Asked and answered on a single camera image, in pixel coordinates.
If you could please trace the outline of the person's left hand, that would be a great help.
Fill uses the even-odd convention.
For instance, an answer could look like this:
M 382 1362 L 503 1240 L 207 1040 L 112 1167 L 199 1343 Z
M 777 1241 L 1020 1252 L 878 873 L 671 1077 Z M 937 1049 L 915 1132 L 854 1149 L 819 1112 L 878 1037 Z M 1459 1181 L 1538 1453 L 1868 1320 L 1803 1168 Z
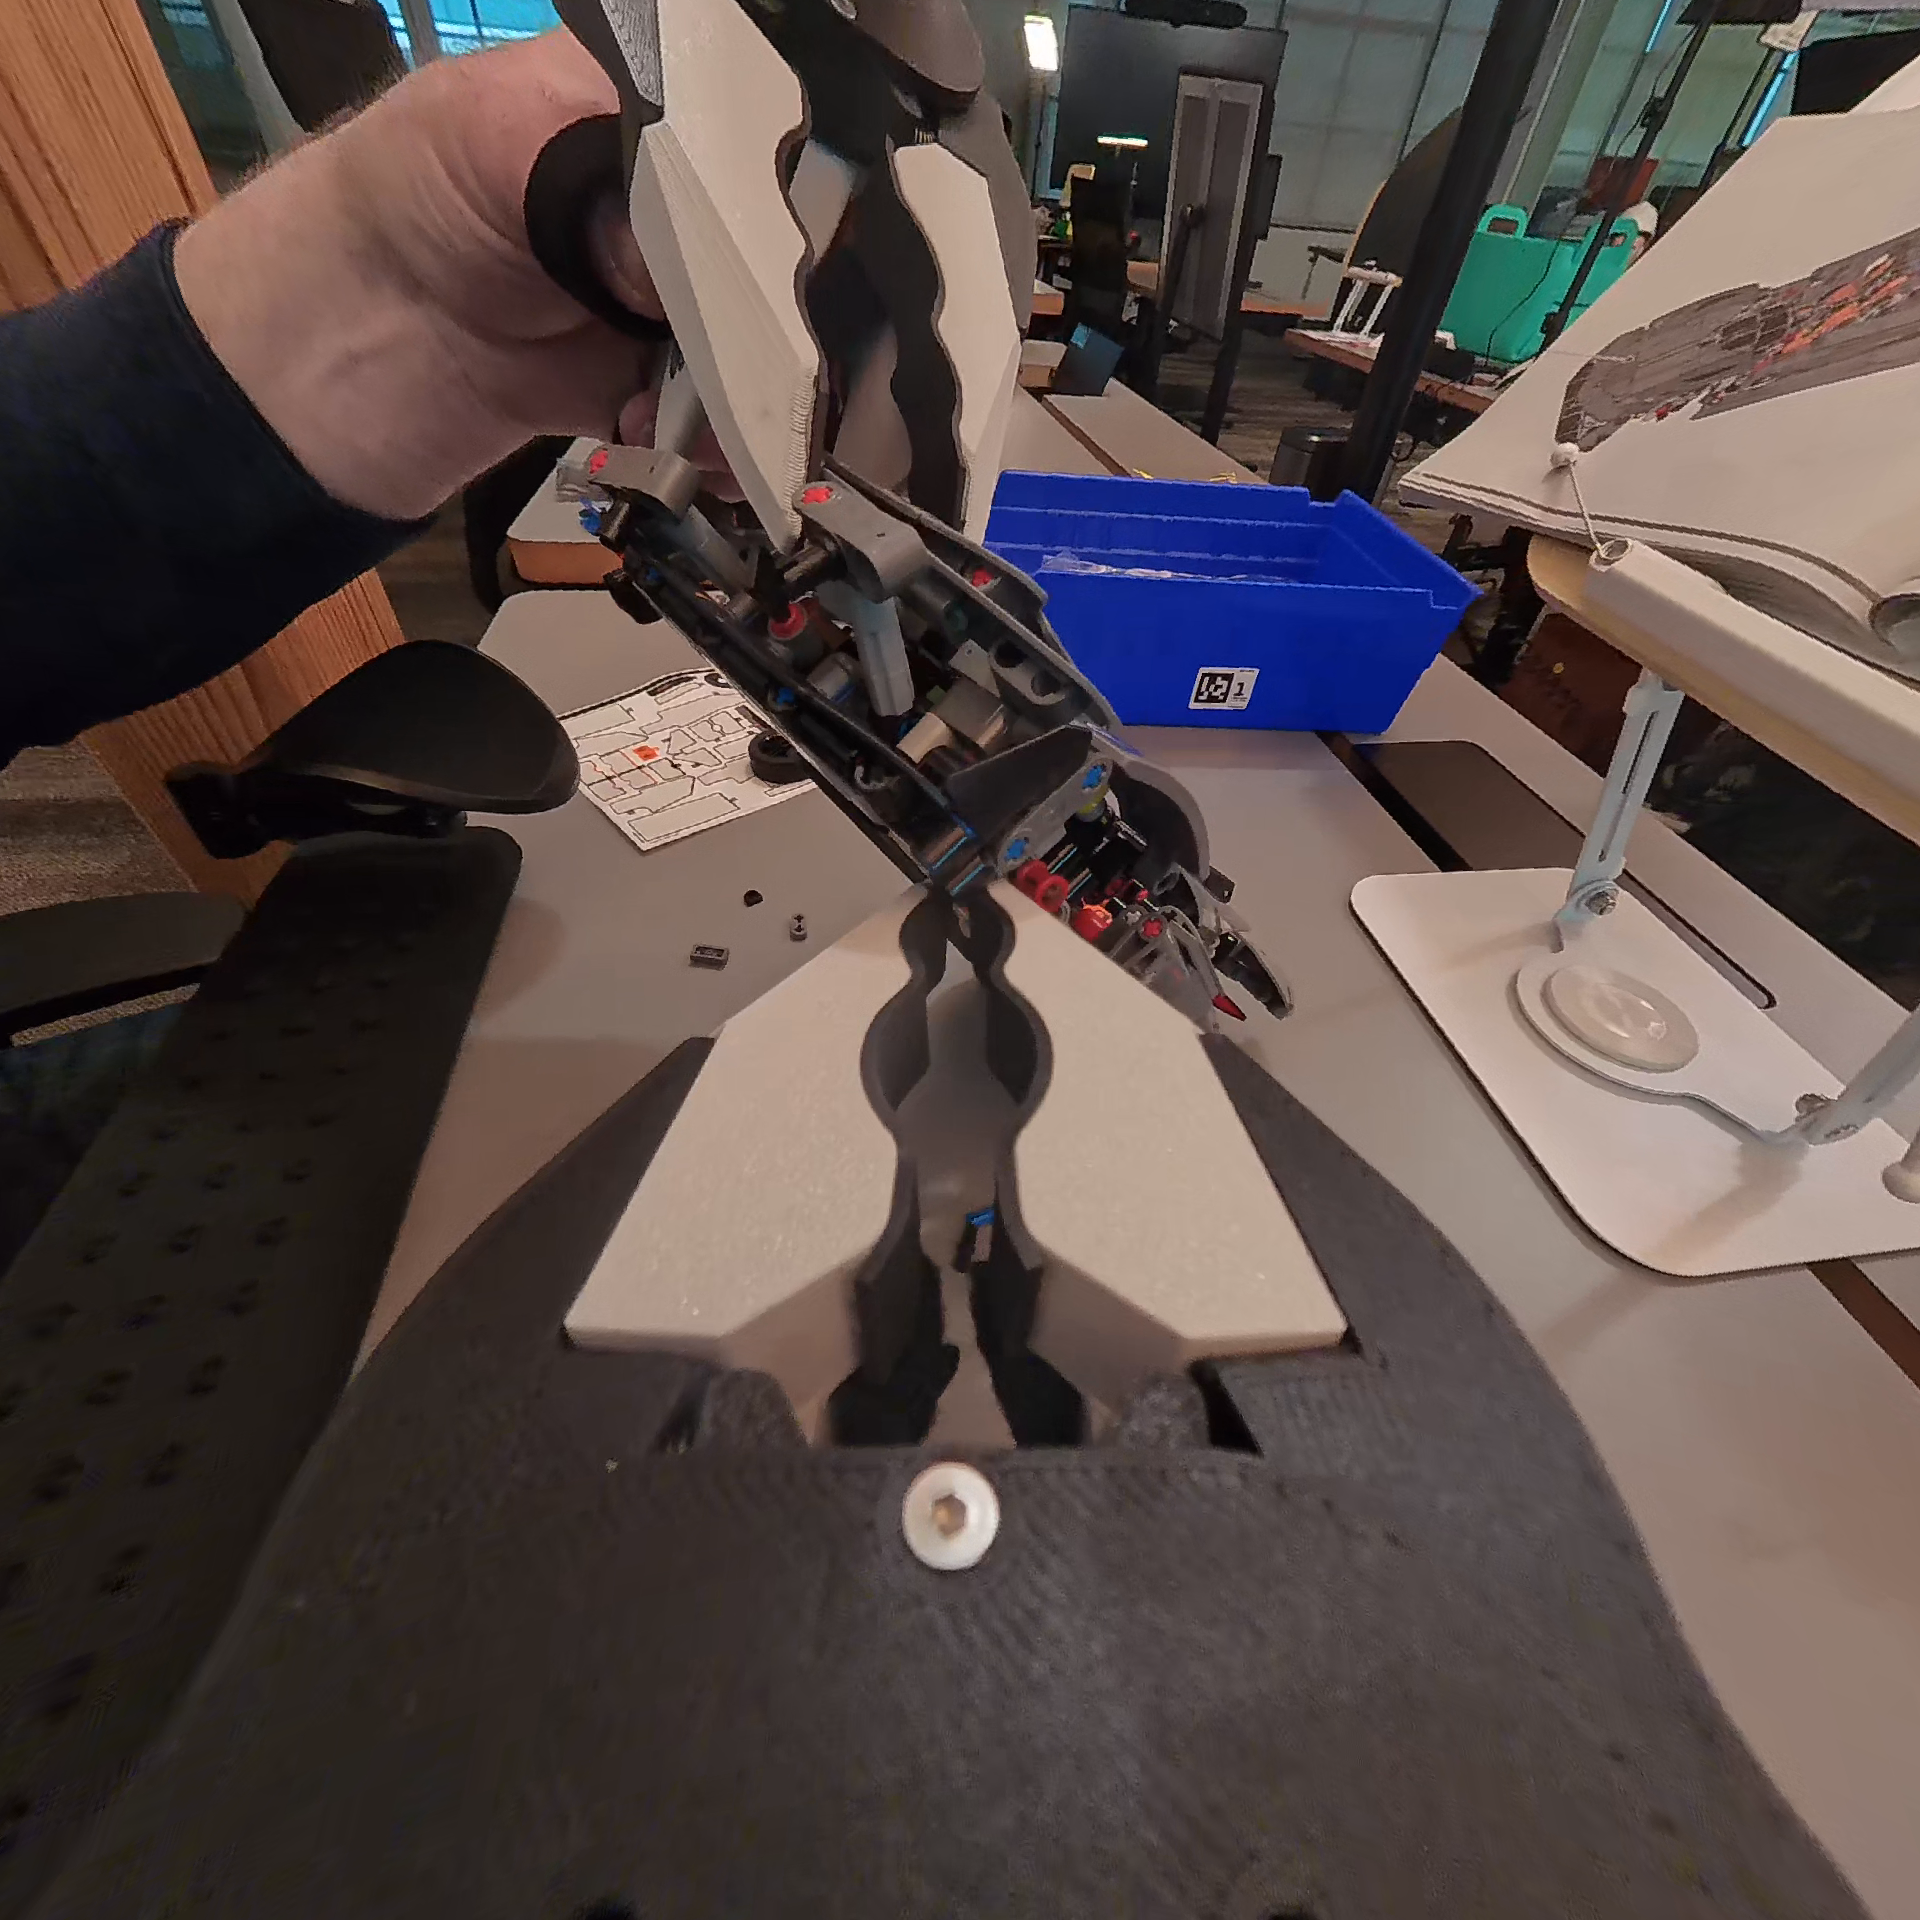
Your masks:
M 419 521 L 532 440 L 652 444 L 665 351 L 540 268 L 526 178 L 617 93 L 564 29 L 419 68 L 176 240 L 201 338 L 343 506 Z

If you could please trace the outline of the lego instruction booklet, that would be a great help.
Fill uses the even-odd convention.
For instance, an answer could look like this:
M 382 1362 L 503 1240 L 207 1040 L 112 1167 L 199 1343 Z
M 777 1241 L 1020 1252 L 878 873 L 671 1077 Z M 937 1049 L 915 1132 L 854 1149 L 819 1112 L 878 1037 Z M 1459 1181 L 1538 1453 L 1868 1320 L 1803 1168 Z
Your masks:
M 1400 489 L 1646 545 L 1915 682 L 1915 65 L 1768 131 Z

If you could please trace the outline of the wooden background table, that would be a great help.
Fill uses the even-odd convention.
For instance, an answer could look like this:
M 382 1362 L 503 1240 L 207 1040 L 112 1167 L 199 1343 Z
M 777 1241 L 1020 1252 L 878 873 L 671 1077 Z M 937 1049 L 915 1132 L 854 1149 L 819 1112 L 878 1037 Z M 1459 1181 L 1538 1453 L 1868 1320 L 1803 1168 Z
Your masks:
M 1128 282 L 1121 324 L 1135 329 L 1146 322 L 1148 309 L 1160 300 L 1162 266 L 1155 258 L 1130 260 Z M 1043 276 L 1035 282 L 1024 336 L 1030 340 L 1063 340 L 1081 322 L 1080 309 L 1081 305 L 1067 276 Z M 1270 295 L 1251 279 L 1240 303 L 1240 333 L 1251 338 L 1258 332 L 1286 333 L 1288 329 L 1321 324 L 1328 321 L 1328 311 L 1327 298 L 1315 303 L 1300 295 Z M 1196 343 L 1217 345 L 1217 336 L 1184 321 L 1170 324 L 1170 340 L 1174 351 L 1184 351 Z

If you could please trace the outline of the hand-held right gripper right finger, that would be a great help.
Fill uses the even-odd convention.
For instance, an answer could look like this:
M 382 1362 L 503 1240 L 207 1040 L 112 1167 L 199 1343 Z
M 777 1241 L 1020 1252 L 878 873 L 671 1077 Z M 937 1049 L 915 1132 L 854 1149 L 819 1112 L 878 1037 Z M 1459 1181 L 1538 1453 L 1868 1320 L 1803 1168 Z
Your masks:
M 1088 1439 L 1146 1386 L 1335 1353 L 1350 1320 L 1204 1033 L 1009 880 L 969 909 L 984 1049 L 1014 1101 L 992 1241 L 969 1281 L 1023 1449 Z

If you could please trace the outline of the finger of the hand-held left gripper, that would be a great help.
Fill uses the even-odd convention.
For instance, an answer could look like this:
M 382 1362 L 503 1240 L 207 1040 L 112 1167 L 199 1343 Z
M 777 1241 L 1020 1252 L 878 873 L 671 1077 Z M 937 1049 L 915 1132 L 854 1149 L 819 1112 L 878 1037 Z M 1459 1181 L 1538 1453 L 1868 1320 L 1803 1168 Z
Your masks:
M 863 268 L 895 336 L 906 495 L 982 540 L 1023 357 L 990 181 L 939 141 L 889 141 L 863 187 Z
M 796 545 L 825 381 L 803 298 L 815 247 L 790 200 L 801 75 L 732 3 L 630 5 L 630 68 L 640 255 L 735 481 L 770 541 Z

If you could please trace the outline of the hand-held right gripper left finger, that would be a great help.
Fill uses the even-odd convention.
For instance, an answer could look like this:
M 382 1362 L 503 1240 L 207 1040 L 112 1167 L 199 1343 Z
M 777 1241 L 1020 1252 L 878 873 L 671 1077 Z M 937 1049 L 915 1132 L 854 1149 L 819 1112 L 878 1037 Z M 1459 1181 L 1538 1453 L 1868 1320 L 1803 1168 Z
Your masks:
M 921 1181 L 947 912 L 912 892 L 729 1020 L 567 1309 L 590 1352 L 775 1379 L 846 1444 L 916 1444 L 955 1371 Z

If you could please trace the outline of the grey lego car model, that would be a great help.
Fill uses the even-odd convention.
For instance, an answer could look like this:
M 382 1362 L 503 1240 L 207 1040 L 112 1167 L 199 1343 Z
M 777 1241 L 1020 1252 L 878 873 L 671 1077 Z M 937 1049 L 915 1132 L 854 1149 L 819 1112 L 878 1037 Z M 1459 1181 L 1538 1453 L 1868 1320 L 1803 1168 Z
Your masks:
M 955 927 L 1003 880 L 1203 1028 L 1292 1013 L 1201 802 L 1121 739 L 1020 568 L 836 460 L 791 547 L 658 448 L 584 441 L 555 485 L 614 599 L 671 619 Z

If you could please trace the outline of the lego sticker sheet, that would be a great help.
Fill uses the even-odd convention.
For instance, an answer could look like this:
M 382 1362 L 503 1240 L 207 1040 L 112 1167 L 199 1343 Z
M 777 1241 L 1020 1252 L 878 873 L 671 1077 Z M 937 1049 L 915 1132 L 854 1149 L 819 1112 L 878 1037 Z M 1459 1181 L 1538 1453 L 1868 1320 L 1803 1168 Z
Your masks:
M 762 715 L 706 666 L 567 711 L 561 725 L 578 754 L 584 795 L 642 852 L 811 788 L 806 775 L 775 785 L 754 772 Z

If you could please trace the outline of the person's left forearm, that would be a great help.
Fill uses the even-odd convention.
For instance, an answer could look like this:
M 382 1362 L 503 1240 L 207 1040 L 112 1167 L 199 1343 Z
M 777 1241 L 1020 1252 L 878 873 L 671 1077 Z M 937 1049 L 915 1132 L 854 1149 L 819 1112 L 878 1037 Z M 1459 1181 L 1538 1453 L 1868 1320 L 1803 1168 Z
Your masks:
M 180 227 L 3 321 L 3 761 L 223 677 L 431 527 L 302 468 L 187 316 Z

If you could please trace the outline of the black office chair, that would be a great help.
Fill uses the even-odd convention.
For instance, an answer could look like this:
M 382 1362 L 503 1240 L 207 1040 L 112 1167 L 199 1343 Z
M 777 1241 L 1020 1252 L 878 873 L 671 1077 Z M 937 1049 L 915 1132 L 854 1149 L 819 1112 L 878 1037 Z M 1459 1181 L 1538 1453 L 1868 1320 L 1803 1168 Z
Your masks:
M 355 667 L 236 761 L 163 778 L 201 850 L 239 863 L 343 837 L 444 842 L 472 813 L 558 809 L 580 786 L 562 723 L 506 666 L 441 641 Z M 244 921 L 225 897 L 151 895 L 4 916 L 3 1045 L 187 991 Z

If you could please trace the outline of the black metal pole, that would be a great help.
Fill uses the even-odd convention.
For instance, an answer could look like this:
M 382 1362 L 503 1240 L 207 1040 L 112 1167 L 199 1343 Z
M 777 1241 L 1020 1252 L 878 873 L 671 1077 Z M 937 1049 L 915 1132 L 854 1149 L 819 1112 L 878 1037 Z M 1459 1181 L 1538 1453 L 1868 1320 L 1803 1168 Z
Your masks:
M 1377 500 L 1386 481 L 1436 324 L 1518 124 L 1554 11 L 1554 3 L 1500 3 L 1495 10 L 1447 165 L 1431 195 L 1351 426 L 1343 487 L 1366 500 Z

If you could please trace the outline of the teal bag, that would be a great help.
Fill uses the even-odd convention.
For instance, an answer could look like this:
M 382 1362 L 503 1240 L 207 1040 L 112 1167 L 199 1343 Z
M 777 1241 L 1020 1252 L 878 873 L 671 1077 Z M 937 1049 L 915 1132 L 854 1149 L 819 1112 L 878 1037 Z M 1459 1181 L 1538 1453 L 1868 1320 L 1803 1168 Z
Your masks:
M 1591 228 L 1594 220 L 1585 220 L 1571 235 L 1535 233 L 1523 207 L 1488 207 L 1439 329 L 1479 361 L 1500 368 L 1527 361 L 1543 347 L 1543 328 L 1569 295 Z

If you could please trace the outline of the blue plastic bin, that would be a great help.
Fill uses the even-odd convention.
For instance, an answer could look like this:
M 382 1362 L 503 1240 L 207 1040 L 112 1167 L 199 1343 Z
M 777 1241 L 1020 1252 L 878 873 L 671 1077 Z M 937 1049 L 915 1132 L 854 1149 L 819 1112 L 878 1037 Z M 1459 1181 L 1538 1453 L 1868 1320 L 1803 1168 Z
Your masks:
M 1043 591 L 1128 727 L 1383 733 L 1478 599 L 1362 498 L 1259 482 L 1007 472 L 986 545 L 1033 584 L 1057 552 L 1196 573 Z

